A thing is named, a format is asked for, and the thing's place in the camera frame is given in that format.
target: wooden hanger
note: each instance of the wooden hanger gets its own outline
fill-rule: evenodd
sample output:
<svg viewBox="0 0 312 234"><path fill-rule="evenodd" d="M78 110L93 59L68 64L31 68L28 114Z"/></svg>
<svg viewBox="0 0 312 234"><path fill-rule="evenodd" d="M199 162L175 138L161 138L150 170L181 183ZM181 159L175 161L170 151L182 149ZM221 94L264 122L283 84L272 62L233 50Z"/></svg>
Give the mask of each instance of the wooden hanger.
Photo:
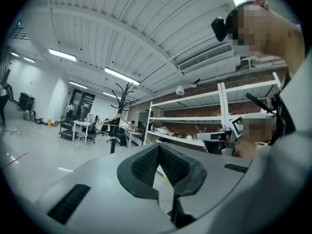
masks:
<svg viewBox="0 0 312 234"><path fill-rule="evenodd" d="M100 122L99 124L97 124L97 128L100 128L102 125L104 125L105 123L112 121L113 119L117 119L120 118L121 120L123 120L124 122L127 123L127 125L131 126L131 128L133 127L132 125L130 125L122 116L122 114L116 114L113 118L107 119L105 121Z"/></svg>

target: black slot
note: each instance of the black slot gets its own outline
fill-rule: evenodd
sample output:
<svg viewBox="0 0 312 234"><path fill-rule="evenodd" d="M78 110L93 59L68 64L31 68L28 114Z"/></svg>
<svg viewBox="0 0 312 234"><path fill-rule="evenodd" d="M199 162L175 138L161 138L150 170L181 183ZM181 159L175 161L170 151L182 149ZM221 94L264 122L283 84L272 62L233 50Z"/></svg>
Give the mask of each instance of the black slot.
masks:
<svg viewBox="0 0 312 234"><path fill-rule="evenodd" d="M246 173L248 171L248 167L245 166L239 166L239 165L234 165L227 163L224 165L225 168L240 172L240 173Z"/></svg>
<svg viewBox="0 0 312 234"><path fill-rule="evenodd" d="M73 189L48 213L55 221L65 224L74 210L82 202L91 187L75 185Z"/></svg>

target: ceiling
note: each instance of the ceiling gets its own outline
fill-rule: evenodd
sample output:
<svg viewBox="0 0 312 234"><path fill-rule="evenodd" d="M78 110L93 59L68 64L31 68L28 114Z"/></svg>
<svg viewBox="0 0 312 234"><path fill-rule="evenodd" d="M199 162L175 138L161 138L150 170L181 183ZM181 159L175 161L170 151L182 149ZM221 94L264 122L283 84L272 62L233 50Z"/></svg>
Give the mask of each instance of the ceiling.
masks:
<svg viewBox="0 0 312 234"><path fill-rule="evenodd" d="M218 43L210 24L233 8L232 0L29 0L21 23L40 58L70 80L120 95L116 82L126 83L109 67L140 82L129 99L146 99L194 81L178 64Z"/></svg>

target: floor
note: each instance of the floor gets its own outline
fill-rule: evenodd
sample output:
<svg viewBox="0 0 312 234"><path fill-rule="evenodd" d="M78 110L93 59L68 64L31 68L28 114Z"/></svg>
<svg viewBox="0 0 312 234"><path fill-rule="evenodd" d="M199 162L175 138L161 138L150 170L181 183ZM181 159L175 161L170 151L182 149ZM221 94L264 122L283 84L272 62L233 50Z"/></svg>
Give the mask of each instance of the floor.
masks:
<svg viewBox="0 0 312 234"><path fill-rule="evenodd" d="M6 130L0 128L0 167L11 189L30 202L34 203L52 184L83 163L110 154L108 136L98 135L95 144L89 140L85 145L78 138L72 142L60 137L59 127L37 125L22 119L22 115L16 104L7 103ZM126 151L129 149L116 145L116 153ZM159 191L160 207L169 212L173 188L158 173L154 188Z"/></svg>

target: shelving unit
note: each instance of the shelving unit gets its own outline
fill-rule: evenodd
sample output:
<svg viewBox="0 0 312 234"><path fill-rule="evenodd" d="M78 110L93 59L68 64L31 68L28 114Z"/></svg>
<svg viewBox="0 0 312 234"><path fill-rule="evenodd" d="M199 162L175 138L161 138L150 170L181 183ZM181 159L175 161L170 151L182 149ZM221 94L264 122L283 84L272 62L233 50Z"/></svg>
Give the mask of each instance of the shelving unit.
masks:
<svg viewBox="0 0 312 234"><path fill-rule="evenodd" d="M180 99L170 100L162 103L153 104L151 102L149 115L148 115L148 124L149 125L154 120L159 120L163 122L171 122L171 123L196 123L196 124L226 124L228 121L235 119L237 117L242 118L271 118L273 117L272 114L267 113L251 113L251 114L242 114L242 115L230 115L229 114L229 103L238 103L238 102L245 102L250 101L248 98L245 97L246 93L250 93L257 99L266 99L270 91L273 89L274 86L279 87L280 81L276 73L273 73L274 80L260 82L255 84L244 85L235 88L225 88L224 83L218 84L218 90L201 94L195 96L184 97ZM188 108L197 108L197 107L208 107L208 106L220 106L221 116L211 116L211 117L151 117L151 111L153 107L159 108L164 111L169 110L179 110L179 109L188 109ZM146 131L144 144L147 143L147 135L151 134L154 136L167 138L191 145L196 146L204 146L202 141L198 140L187 140L181 139L177 137L168 136L162 134L161 132L152 132Z"/></svg>

